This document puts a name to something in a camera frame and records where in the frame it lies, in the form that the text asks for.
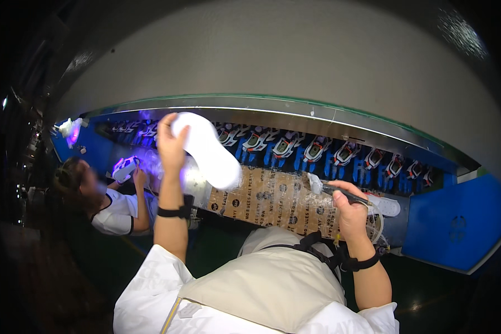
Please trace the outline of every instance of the white shirt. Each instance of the white shirt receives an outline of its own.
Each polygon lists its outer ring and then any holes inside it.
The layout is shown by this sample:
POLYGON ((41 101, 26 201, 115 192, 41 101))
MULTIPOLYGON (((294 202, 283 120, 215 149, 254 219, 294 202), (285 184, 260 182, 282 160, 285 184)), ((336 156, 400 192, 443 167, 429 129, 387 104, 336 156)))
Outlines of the white shirt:
MULTIPOLYGON (((163 247, 153 245, 130 284, 123 291, 113 315, 113 331, 158 334, 183 284, 194 280, 185 264, 163 247)), ((182 300, 178 311, 190 302, 182 300)), ((354 313, 332 302, 315 315, 299 334, 399 333, 393 311, 396 303, 354 313)), ((202 306, 191 318, 180 318, 178 311, 167 333, 252 333, 279 331, 202 306)))
POLYGON ((91 224, 104 234, 124 235, 134 230, 134 217, 137 218, 137 196, 123 195, 108 189, 106 196, 109 205, 94 215, 91 224))

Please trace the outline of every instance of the machinery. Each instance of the machinery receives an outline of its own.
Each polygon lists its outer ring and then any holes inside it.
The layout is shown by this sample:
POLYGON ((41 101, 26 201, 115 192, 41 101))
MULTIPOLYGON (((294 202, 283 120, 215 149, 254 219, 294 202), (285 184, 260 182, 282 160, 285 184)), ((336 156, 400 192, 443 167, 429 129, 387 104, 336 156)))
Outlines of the machinery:
MULTIPOLYGON (((49 126, 77 117, 89 123, 72 148, 53 136, 55 151, 65 160, 81 145, 85 160, 109 171, 121 157, 155 152, 164 115, 200 114, 243 165, 357 176, 364 190, 399 203, 382 231, 396 254, 470 274, 501 244, 501 145, 491 144, 501 143, 501 83, 453 8, 421 21, 411 19, 421 10, 415 4, 389 6, 207 2, 111 40, 106 31, 121 20, 109 16, 82 45, 96 50, 89 61, 80 52, 57 76, 49 126), (294 34, 300 17, 316 24, 294 34), (181 25, 187 29, 173 29, 181 25), (198 38, 205 31, 216 33, 198 38), (242 36, 245 46, 233 43, 242 36), (480 166, 489 174, 467 177, 480 166), (456 217, 466 222, 460 240, 449 237, 456 217)), ((210 210, 212 188, 196 166, 183 180, 194 206, 210 210)))

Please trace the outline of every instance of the hand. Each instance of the hand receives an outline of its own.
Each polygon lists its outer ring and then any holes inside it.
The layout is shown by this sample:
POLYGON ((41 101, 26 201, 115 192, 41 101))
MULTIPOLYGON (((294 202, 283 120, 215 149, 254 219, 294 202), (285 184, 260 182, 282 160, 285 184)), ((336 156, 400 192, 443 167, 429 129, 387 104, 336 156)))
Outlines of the hand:
POLYGON ((143 188, 145 186, 145 182, 147 181, 147 175, 145 172, 139 167, 136 167, 134 170, 134 184, 137 187, 143 188))
MULTIPOLYGON (((337 186, 358 197, 367 199, 367 196, 352 183, 338 180, 329 181, 328 184, 337 186)), ((365 230, 365 222, 367 219, 366 206, 360 203, 349 204, 347 196, 339 190, 334 191, 332 196, 334 197, 332 204, 338 208, 340 213, 339 228, 341 236, 345 238, 345 241, 369 239, 365 230)))
POLYGON ((173 137, 171 123, 175 120, 176 115, 176 113, 168 114, 158 123, 158 141, 156 144, 163 171, 166 175, 179 175, 185 161, 183 147, 189 126, 184 127, 178 137, 173 137))

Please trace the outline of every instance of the worker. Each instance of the worker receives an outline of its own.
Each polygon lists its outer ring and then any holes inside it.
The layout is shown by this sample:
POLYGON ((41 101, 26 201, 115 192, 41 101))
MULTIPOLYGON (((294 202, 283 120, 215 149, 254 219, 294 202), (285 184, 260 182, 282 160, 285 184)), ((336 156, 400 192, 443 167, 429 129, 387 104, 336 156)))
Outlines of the worker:
MULTIPOLYGON (((188 129, 173 137, 175 117, 158 124, 165 175, 154 245, 115 304, 115 333, 399 333, 390 280, 367 237, 367 208, 349 204, 339 191, 334 205, 348 245, 340 266, 353 271, 358 314, 345 306, 332 264, 342 257, 315 243, 319 232, 302 237, 281 227, 258 229, 236 259, 195 279, 185 266, 189 208, 179 178, 188 129)), ((367 199, 353 184, 330 183, 367 199)))
POLYGON ((87 215, 97 230, 108 235, 126 235, 151 230, 158 207, 154 195, 143 188, 146 174, 139 166, 133 179, 136 194, 121 194, 117 189, 122 183, 99 182, 85 160, 71 157, 56 170, 54 186, 64 204, 87 215))

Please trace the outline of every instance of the metal frame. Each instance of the metal frame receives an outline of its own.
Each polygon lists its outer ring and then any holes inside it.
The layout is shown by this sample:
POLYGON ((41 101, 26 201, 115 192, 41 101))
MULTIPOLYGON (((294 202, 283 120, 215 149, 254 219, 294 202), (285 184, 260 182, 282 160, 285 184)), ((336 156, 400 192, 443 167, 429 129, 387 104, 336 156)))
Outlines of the metal frame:
POLYGON ((195 95, 139 100, 82 114, 112 120, 159 119, 193 109, 209 120, 296 130, 372 146, 420 160, 453 175, 480 165, 463 152, 418 130, 361 110, 287 97, 195 95))

